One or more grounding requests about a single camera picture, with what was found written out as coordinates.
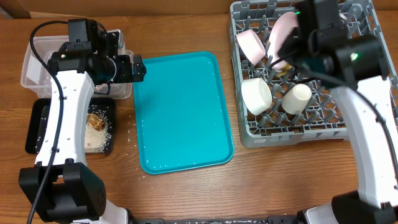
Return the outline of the pink bowl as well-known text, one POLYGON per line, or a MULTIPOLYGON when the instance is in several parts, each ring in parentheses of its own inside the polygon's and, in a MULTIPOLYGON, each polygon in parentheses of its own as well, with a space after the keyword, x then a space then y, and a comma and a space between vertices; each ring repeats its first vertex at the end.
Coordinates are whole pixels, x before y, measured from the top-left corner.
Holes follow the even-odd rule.
POLYGON ((266 56, 264 44, 252 29, 239 33, 236 39, 243 54, 253 65, 258 64, 266 56))

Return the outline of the white bowl with food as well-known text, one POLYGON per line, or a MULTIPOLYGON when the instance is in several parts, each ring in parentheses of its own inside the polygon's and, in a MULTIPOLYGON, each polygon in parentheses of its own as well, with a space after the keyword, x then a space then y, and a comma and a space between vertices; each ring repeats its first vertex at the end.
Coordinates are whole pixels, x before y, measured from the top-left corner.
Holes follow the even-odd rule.
POLYGON ((257 116, 271 107, 271 91, 262 78, 244 80, 241 92, 246 108, 253 115, 257 116))

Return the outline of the yellow plastic spoon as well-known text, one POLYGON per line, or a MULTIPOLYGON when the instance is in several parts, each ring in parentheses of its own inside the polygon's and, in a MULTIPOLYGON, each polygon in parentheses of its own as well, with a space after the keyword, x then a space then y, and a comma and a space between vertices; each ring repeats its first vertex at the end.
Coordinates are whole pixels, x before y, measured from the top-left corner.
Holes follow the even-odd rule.
POLYGON ((281 71, 278 73, 278 77, 283 77, 284 75, 286 75, 291 69, 293 68, 293 66, 291 66, 290 64, 286 64, 281 71))

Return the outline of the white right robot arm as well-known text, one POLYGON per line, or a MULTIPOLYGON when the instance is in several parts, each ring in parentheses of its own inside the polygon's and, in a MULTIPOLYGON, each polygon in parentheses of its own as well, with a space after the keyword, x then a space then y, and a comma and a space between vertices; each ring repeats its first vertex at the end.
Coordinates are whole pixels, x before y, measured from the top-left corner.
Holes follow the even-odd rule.
POLYGON ((397 221, 397 127, 389 65, 374 34, 353 37, 336 1, 300 1, 279 58, 330 90, 358 171, 357 190, 298 212, 297 223, 397 221))

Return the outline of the pink plate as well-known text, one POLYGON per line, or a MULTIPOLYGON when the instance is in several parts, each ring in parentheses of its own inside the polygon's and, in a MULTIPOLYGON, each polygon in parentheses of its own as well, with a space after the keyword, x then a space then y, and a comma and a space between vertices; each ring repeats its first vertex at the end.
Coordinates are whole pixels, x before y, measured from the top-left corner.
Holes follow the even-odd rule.
POLYGON ((272 63, 279 59, 278 51, 291 33, 294 27, 298 27, 297 15, 294 12, 286 12, 275 22, 268 39, 270 43, 267 50, 268 58, 272 57, 272 63))

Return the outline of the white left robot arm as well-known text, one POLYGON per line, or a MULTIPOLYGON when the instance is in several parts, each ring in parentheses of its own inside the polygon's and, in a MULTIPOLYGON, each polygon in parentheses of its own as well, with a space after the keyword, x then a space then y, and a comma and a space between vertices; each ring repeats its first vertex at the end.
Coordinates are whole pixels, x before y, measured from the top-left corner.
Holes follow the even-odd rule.
POLYGON ((132 212, 106 197, 104 182, 85 158, 88 107, 95 86, 142 82, 140 55, 119 54, 120 36, 91 19, 67 21, 68 40, 42 66, 52 96, 44 141, 33 167, 19 172, 19 186, 29 199, 28 221, 135 223, 132 212))

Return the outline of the white cup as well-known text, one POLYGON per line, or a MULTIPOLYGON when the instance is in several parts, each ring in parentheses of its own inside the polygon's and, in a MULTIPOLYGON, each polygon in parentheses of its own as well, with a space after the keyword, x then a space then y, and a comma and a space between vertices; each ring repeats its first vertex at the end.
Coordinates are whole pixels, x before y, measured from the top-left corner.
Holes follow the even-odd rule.
POLYGON ((311 89, 304 84, 295 85, 282 98, 282 108, 289 114, 300 114, 312 96, 311 89))

